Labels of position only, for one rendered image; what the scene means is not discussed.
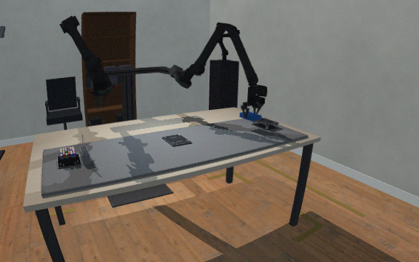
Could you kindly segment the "blue tube rack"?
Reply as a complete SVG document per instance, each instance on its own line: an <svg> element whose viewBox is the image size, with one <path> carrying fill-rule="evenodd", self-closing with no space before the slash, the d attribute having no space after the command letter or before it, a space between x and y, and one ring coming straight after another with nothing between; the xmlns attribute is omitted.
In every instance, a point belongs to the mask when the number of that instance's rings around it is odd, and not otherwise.
<svg viewBox="0 0 419 262"><path fill-rule="evenodd" d="M250 114L251 114L251 115L250 115ZM253 114L254 116L252 116L252 114ZM251 113L250 111L249 111L249 113L248 113L248 115L247 115L247 118L245 118L245 117L244 117L244 113L243 113L243 112L242 112L242 113L240 113L239 117L241 117L241 118L243 118L243 119L250 120L251 122L253 122L253 121L257 121L257 120L261 120L261 115L259 116L259 114L258 114L258 116L257 116L257 114L255 114L255 113Z"/></svg>

